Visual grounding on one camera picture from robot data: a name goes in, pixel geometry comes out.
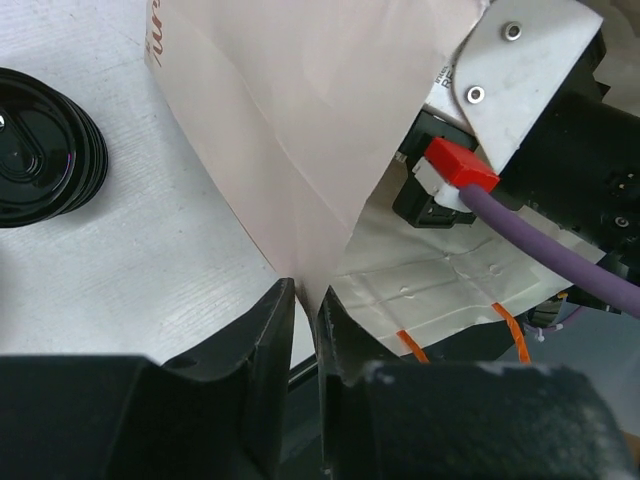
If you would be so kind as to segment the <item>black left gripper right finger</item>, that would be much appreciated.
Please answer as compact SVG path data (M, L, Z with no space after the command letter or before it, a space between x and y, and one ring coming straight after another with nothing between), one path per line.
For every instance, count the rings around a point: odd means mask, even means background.
M327 384L351 386L370 363L399 361L351 317L332 287L317 315L315 342L321 379Z

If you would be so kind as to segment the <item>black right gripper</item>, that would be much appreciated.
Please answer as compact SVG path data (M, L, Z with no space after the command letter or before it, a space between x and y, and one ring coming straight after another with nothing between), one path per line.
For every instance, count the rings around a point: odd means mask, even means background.
M639 117L603 103L610 86L596 81L594 72L606 52L600 31L492 196L514 211L529 207L561 227L561 233L598 247L605 256L596 265L639 289ZM471 135L420 113L401 145L408 172L436 136L463 147L479 145ZM408 173L392 208L414 228L449 229L476 220L473 213L437 205L414 173ZM558 295L536 300L513 321L505 320L514 342L518 337L524 343L522 328L556 328L552 314L557 315L563 301Z

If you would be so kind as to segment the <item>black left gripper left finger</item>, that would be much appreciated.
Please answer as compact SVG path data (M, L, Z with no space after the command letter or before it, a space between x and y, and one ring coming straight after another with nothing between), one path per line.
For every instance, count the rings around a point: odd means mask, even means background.
M163 368L198 382L222 380L244 367L262 378L289 371L295 315L295 285L277 280L246 313Z

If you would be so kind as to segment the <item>printed paper takeout bag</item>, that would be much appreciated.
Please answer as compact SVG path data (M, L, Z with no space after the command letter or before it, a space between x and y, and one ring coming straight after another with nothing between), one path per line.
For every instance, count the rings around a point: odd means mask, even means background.
M392 353L568 281L482 221L415 231L392 159L493 1L150 1L145 60L216 187L309 316L332 287Z

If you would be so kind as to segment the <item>stack of black lids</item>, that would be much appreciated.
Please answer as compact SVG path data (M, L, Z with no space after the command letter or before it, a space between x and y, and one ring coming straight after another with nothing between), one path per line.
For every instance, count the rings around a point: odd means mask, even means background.
M1 70L1 226L73 212L107 177L107 143L73 100L25 73Z

